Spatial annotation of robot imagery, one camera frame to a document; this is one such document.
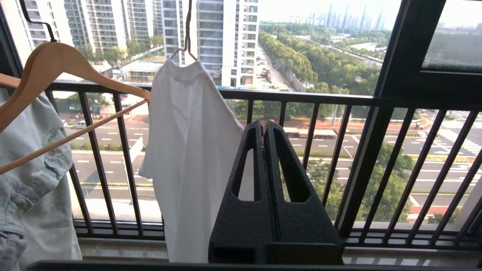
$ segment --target car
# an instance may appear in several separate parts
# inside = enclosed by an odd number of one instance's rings
[[[83,129],[85,127],[87,127],[85,121],[80,121],[74,124],[74,129]]]

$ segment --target white shirt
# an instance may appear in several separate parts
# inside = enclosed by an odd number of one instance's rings
[[[157,71],[139,175],[152,178],[170,262],[207,262],[243,129],[201,62],[180,67],[168,59]],[[248,155],[240,199],[253,200],[253,186]]]

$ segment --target balcony railing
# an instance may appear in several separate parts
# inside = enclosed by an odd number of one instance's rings
[[[150,90],[150,86],[138,85],[144,89]],[[120,93],[110,90],[108,88],[91,84],[91,83],[53,83],[49,90],[46,92],[48,98],[52,102],[53,106],[57,110],[57,106],[54,100],[53,91],[72,91],[77,92],[80,97],[80,103],[82,112],[85,118],[86,125],[92,124],[91,110],[88,105],[87,92],[89,93],[110,93],[113,94],[113,101],[115,110],[118,112],[121,108],[121,96]],[[308,127],[308,136],[306,140],[305,150],[302,154],[302,165],[306,169],[308,165],[308,159],[310,157],[310,150],[315,138],[315,126],[318,117],[318,111],[321,104],[331,104],[331,105],[345,105],[344,114],[341,118],[341,124],[338,131],[335,149],[333,151],[331,164],[329,167],[329,176],[326,180],[326,189],[324,196],[321,198],[323,204],[327,204],[328,191],[332,182],[334,182],[334,175],[336,170],[336,165],[338,158],[340,156],[340,150],[342,148],[343,139],[345,132],[347,131],[347,125],[349,121],[350,112],[354,106],[363,106],[371,109],[390,109],[394,108],[408,108],[405,118],[402,122],[398,137],[395,144],[393,145],[393,151],[388,160],[387,166],[385,168],[385,173],[381,179],[380,185],[377,189],[375,198],[373,199],[373,204],[371,206],[370,212],[366,218],[366,222],[363,225],[358,225],[357,223],[352,223],[352,226],[348,229],[340,230],[341,221],[346,221],[347,219],[352,219],[354,221],[357,213],[357,208],[348,209],[343,211],[343,207],[347,204],[347,199],[361,199],[363,198],[368,184],[367,180],[363,180],[363,176],[358,174],[358,178],[354,177],[354,174],[350,174],[348,178],[347,189],[343,193],[343,201],[340,206],[340,211],[335,218],[335,227],[340,231],[340,235],[345,241],[346,246],[361,246],[361,247],[393,247],[393,248],[424,248],[424,249],[457,249],[457,250],[480,250],[475,241],[468,235],[469,227],[472,222],[475,221],[478,213],[480,212],[482,199],[479,199],[476,207],[467,218],[466,223],[458,230],[444,230],[447,225],[449,218],[455,211],[458,203],[462,199],[465,191],[469,187],[473,177],[477,173],[481,162],[482,153],[479,153],[475,158],[472,166],[467,173],[465,179],[461,182],[460,188],[454,195],[443,219],[436,227],[432,230],[421,230],[420,226],[423,222],[423,218],[427,214],[428,209],[432,205],[435,196],[438,193],[440,185],[442,184],[444,178],[446,177],[458,150],[462,146],[467,133],[469,132],[472,124],[474,123],[478,114],[477,104],[458,104],[450,103],[444,104],[440,102],[435,102],[431,100],[403,100],[403,99],[389,99],[382,97],[372,97],[372,96],[355,96],[355,95],[325,95],[325,94],[309,94],[309,93],[290,93],[290,92],[270,92],[270,91],[243,91],[237,89],[220,88],[221,95],[224,99],[236,99],[236,100],[247,100],[247,123],[251,123],[253,120],[253,105],[254,101],[277,101],[281,103],[281,109],[279,114],[279,124],[284,125],[286,107],[287,103],[309,103],[313,105],[313,111],[310,119],[310,125]],[[416,108],[427,108],[427,109],[438,109],[439,114],[435,117],[430,132],[428,133],[422,150],[418,156],[417,162],[412,171],[412,175],[408,179],[405,187],[405,191],[402,194],[398,207],[396,208],[393,219],[391,222],[387,223],[386,229],[372,229],[371,225],[374,221],[375,212],[380,204],[382,196],[385,192],[385,188],[388,184],[388,179],[390,173],[392,172],[396,159],[401,151],[403,140],[407,135],[407,131],[412,122],[412,117],[415,113]],[[424,163],[429,149],[433,144],[437,131],[442,124],[442,120],[445,117],[445,112],[447,110],[471,110],[467,120],[465,121],[457,140],[454,142],[452,150],[446,157],[444,166],[440,171],[440,174],[435,181],[432,190],[430,191],[425,204],[420,211],[418,219],[413,224],[413,227],[409,229],[398,229],[395,228],[395,224],[398,221],[401,211],[405,206],[405,203],[409,199],[410,192],[414,183],[416,181],[417,175],[421,170],[422,164]],[[92,152],[95,160],[95,165],[97,173],[100,178],[100,186],[102,188],[102,194],[105,199],[107,206],[107,212],[109,220],[94,220],[91,219],[84,194],[82,192],[81,183],[77,175],[75,166],[70,169],[70,177],[73,182],[73,187],[77,200],[80,205],[81,213],[83,219],[75,220],[75,229],[79,237],[98,237],[98,238],[121,238],[121,239],[145,239],[145,240],[164,240],[163,223],[151,223],[144,222],[141,219],[141,212],[139,208],[139,201],[137,197],[137,186],[134,182],[134,169],[132,163],[130,163],[131,158],[129,154],[129,145],[126,134],[126,125],[123,118],[118,118],[118,127],[120,134],[120,141],[122,145],[123,158],[126,162],[125,170],[127,173],[128,187],[130,191],[130,196],[132,198],[132,206],[134,209],[135,222],[120,221],[116,219],[114,213],[113,203],[109,192],[109,187],[107,183],[106,173],[104,171],[104,166],[102,164],[101,153],[99,149],[99,144],[95,135],[95,131],[89,132],[89,140],[92,145]],[[372,140],[371,138],[364,138],[366,135],[373,134],[372,131],[379,129],[379,127],[370,126],[369,118],[367,118],[363,130],[363,135],[361,137],[360,146],[364,140]],[[364,167],[360,170],[366,170],[368,176],[371,174],[372,169],[375,165],[375,159],[373,156],[378,155],[378,149],[374,149],[370,152],[360,152],[357,151],[353,159],[352,167],[355,169],[360,165],[367,165],[367,161],[372,161],[371,167]],[[357,189],[350,190],[349,187],[355,186]]]

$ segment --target sky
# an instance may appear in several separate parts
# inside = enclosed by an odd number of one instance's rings
[[[400,8],[400,0],[260,0],[261,20],[275,22],[289,21],[291,16],[309,16],[311,13],[328,13],[330,4],[337,13],[348,13],[361,17],[364,7],[374,20],[380,11],[386,17],[385,27],[392,28]],[[482,23],[482,1],[447,0],[441,22],[445,27],[476,27]]]

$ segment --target apartment building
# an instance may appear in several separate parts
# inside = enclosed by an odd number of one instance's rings
[[[10,31],[13,33],[20,60],[25,65],[28,56],[37,46],[50,41],[47,27],[28,23],[18,0],[0,0],[0,3],[9,22]],[[25,7],[32,21],[50,24],[56,40],[73,45],[67,16],[62,5],[56,5],[54,0],[25,0]]]
[[[64,0],[64,8],[74,46],[82,47],[85,44],[90,43],[91,39],[89,39],[89,35],[87,34],[87,26],[84,20],[85,14],[80,1]]]
[[[162,0],[152,0],[152,27],[154,36],[162,36]]]
[[[184,46],[188,0],[161,0],[166,56]],[[258,41],[258,0],[197,0],[192,7],[191,52],[222,86],[253,83]],[[175,57],[192,63],[188,53]]]
[[[138,43],[149,43],[154,35],[153,0],[124,0],[127,38]]]

